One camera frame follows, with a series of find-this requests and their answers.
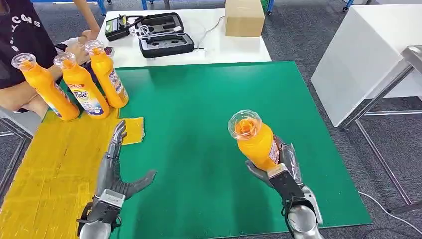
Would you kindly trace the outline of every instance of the yellow cloth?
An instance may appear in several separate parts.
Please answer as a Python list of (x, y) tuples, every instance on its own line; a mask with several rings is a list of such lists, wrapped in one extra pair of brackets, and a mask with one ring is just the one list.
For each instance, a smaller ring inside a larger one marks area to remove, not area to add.
[(93, 196), (97, 169), (116, 125), (126, 120), (123, 145), (140, 143), (143, 117), (105, 119), (86, 112), (69, 122), (48, 111), (0, 210), (0, 239), (74, 239), (76, 219)]

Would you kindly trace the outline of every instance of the green table surface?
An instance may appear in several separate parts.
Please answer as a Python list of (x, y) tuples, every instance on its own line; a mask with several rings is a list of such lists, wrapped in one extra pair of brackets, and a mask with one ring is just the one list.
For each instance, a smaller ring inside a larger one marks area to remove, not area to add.
[(294, 62), (119, 68), (130, 96), (120, 117), (145, 117), (145, 138), (124, 146), (130, 182), (151, 186), (124, 203), (113, 239), (212, 238), (285, 232), (280, 196), (253, 177), (227, 131), (241, 109), (293, 143), (323, 227), (371, 218)]

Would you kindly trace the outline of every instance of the cardboard box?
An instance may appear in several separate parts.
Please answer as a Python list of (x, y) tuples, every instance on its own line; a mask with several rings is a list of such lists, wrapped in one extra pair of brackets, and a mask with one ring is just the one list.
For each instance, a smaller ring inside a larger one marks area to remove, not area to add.
[(265, 15), (260, 0), (226, 0), (225, 35), (261, 36)]

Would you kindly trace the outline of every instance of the robotic hand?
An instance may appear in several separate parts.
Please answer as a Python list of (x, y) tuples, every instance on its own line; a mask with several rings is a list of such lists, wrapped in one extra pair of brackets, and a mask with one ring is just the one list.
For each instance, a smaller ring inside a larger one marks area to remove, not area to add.
[(104, 154), (97, 175), (93, 201), (87, 203), (77, 220), (77, 235), (81, 239), (108, 239), (115, 228), (121, 226), (119, 213), (124, 200), (148, 187), (154, 180), (155, 170), (134, 183), (125, 183), (120, 176), (120, 150), (127, 136), (126, 122), (120, 122), (113, 134), (108, 152)]
[(280, 164), (277, 168), (267, 173), (249, 160), (245, 162), (246, 167), (282, 197), (281, 213), (292, 237), (324, 239), (318, 228), (318, 224), (323, 223), (321, 211), (313, 192), (302, 182), (293, 145), (286, 145), (277, 137), (274, 137), (274, 140), (280, 150)]

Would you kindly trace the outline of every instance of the plastic bottle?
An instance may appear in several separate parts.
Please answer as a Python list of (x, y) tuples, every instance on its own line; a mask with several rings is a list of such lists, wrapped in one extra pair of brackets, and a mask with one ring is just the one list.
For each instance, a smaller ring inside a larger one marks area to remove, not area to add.
[(115, 108), (124, 107), (129, 95), (114, 68), (113, 60), (104, 52), (103, 43), (98, 40), (88, 41), (85, 50), (91, 58), (91, 68), (95, 73), (108, 103)]
[(228, 122), (228, 131), (237, 140), (240, 151), (259, 169), (269, 171), (279, 163), (279, 149), (273, 132), (257, 112), (241, 110)]
[(76, 64), (74, 54), (59, 54), (54, 58), (54, 64), (62, 68), (63, 80), (91, 118), (103, 119), (110, 114), (110, 106), (89, 72)]
[(73, 120), (79, 115), (79, 109), (66, 93), (54, 82), (51, 73), (37, 64), (30, 53), (20, 53), (13, 57), (12, 65), (21, 70), (26, 81), (44, 99), (48, 106), (64, 121)]

